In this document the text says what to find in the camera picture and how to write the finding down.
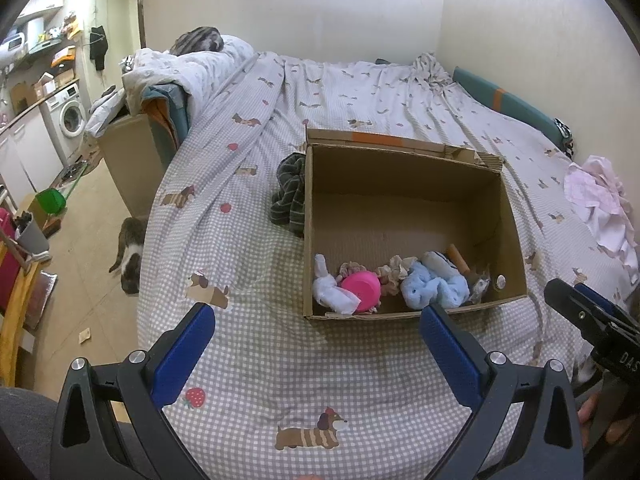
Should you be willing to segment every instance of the gray and white cat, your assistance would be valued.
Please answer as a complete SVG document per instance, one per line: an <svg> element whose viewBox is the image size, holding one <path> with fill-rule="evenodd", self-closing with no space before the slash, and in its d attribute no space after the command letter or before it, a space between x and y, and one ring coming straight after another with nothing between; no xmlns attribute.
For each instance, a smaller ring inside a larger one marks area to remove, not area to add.
<svg viewBox="0 0 640 480"><path fill-rule="evenodd" d="M181 56L191 52L220 52L225 46L220 32L215 27L198 27L191 32L185 32L169 50L169 54Z"/></svg>
<svg viewBox="0 0 640 480"><path fill-rule="evenodd" d="M140 267L145 245L147 220L125 218L118 235L118 256L109 272L120 267L120 285L127 294L140 290Z"/></svg>

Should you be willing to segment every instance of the blue gripper pad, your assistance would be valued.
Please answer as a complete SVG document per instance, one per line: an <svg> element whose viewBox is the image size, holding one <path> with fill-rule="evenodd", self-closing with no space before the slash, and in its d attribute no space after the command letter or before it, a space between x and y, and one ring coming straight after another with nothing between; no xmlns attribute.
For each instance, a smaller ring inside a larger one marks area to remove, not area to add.
<svg viewBox="0 0 640 480"><path fill-rule="evenodd" d="M474 412L482 404L480 372L432 308L422 310L420 335L458 403Z"/></svg>
<svg viewBox="0 0 640 480"><path fill-rule="evenodd" d="M178 400L215 329L213 309L204 304L156 368L151 399L158 410Z"/></svg>
<svg viewBox="0 0 640 480"><path fill-rule="evenodd" d="M593 303L599 306L602 310L604 310L610 316L616 315L614 312L614 309L616 308L616 306L613 303L611 303L607 298L603 298L591 287L588 287L584 283L577 283L574 286L574 289L580 292L581 294L585 295L587 298L593 301Z"/></svg>

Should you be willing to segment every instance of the striped dark green cloth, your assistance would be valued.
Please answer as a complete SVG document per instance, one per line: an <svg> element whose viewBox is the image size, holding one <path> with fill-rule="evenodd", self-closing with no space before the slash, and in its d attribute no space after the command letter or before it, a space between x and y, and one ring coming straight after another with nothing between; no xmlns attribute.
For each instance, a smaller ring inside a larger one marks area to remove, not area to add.
<svg viewBox="0 0 640 480"><path fill-rule="evenodd" d="M291 153L276 170L280 189L271 198L269 219L287 225L296 236L305 233L305 155Z"/></svg>

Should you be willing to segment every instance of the upper cabinet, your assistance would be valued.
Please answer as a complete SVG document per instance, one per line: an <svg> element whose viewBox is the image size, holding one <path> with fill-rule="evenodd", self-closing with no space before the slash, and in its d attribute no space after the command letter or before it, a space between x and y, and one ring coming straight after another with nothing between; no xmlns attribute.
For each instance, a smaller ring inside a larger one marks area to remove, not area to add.
<svg viewBox="0 0 640 480"><path fill-rule="evenodd" d="M64 6L64 0L29 0L29 3L24 7L18 19L15 20L15 26L20 27L26 22L39 18L40 16L47 17L53 16L58 10Z"/></svg>

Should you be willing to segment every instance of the countertop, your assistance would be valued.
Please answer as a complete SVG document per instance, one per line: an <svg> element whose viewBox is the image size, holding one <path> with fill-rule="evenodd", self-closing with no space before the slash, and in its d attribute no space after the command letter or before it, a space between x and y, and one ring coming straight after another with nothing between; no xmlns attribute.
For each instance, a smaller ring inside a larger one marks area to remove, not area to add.
<svg viewBox="0 0 640 480"><path fill-rule="evenodd" d="M56 88L56 90L52 93L50 93L49 95L45 95L42 99L37 100L36 102L34 102L33 105L29 106L25 111L23 111L22 113L20 113L19 115L15 116L8 124L7 126L4 126L3 128L0 128L0 135L3 134L5 131L7 131L9 128L11 128L12 126L14 126L15 123L17 123L21 118L23 118L26 114L28 114L29 112L31 112L31 110L33 110L35 107L40 106L44 101L46 101L47 99L49 99L51 96L57 94L58 92L60 92L61 90L64 90L65 88L71 86L73 83L77 83L78 81L80 81L79 77L76 77L75 79L73 79L72 81L70 81L69 83L65 84L64 86L61 86L60 88Z"/></svg>

